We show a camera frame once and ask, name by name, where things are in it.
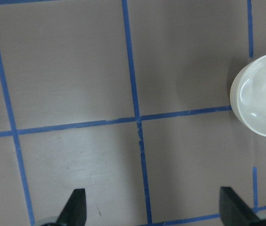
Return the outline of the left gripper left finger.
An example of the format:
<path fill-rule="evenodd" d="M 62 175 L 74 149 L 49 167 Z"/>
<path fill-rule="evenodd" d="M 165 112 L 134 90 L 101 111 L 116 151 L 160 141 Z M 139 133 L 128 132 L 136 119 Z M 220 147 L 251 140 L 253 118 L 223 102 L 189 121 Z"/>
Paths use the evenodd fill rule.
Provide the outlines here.
<path fill-rule="evenodd" d="M 84 226 L 86 218 L 86 191 L 81 188 L 73 190 L 55 223 L 59 226 Z"/>

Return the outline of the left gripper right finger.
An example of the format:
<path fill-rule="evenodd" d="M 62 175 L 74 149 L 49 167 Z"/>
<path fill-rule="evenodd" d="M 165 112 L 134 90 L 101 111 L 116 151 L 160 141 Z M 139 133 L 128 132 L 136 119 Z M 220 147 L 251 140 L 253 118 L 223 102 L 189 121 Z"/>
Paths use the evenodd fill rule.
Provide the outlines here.
<path fill-rule="evenodd" d="M 258 226 L 260 218 L 228 186 L 219 190 L 219 215 L 224 226 Z"/>

